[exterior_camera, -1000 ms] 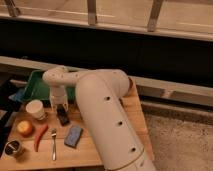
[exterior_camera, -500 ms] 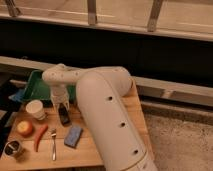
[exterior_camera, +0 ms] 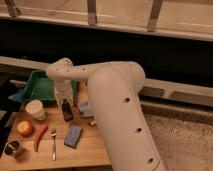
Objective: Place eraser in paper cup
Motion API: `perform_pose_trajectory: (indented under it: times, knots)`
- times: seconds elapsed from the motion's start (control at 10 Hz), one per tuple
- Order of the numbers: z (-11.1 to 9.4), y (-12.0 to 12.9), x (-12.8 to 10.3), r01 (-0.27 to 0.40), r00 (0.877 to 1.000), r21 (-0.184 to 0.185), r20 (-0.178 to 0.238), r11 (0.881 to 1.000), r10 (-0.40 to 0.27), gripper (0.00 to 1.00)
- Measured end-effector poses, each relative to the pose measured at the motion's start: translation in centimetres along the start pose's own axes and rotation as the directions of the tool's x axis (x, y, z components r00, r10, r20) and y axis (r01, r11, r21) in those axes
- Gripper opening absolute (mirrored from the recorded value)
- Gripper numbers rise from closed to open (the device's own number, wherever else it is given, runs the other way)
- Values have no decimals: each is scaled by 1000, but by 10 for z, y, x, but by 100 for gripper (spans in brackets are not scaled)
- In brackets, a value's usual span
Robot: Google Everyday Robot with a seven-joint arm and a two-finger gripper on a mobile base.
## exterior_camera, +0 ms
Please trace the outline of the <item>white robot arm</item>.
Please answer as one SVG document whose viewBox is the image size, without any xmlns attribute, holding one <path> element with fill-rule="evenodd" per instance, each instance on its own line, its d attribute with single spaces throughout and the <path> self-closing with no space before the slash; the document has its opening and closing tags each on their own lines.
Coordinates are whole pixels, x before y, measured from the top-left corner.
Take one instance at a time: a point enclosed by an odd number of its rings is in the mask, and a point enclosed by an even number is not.
<svg viewBox="0 0 213 171">
<path fill-rule="evenodd" d="M 58 91 L 66 80 L 85 80 L 90 108 L 114 171 L 166 171 L 142 112 L 145 73 L 132 61 L 74 66 L 62 58 L 46 68 Z"/>
</svg>

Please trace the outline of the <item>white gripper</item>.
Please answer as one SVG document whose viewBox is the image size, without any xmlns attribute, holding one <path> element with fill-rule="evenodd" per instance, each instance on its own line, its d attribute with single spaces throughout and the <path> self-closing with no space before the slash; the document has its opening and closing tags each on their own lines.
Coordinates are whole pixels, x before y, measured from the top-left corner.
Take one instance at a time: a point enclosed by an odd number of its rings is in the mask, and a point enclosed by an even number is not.
<svg viewBox="0 0 213 171">
<path fill-rule="evenodd" d="M 54 82 L 54 93 L 56 95 L 57 106 L 61 108 L 62 99 L 68 99 L 68 102 L 73 105 L 73 90 L 69 80 L 59 80 Z"/>
</svg>

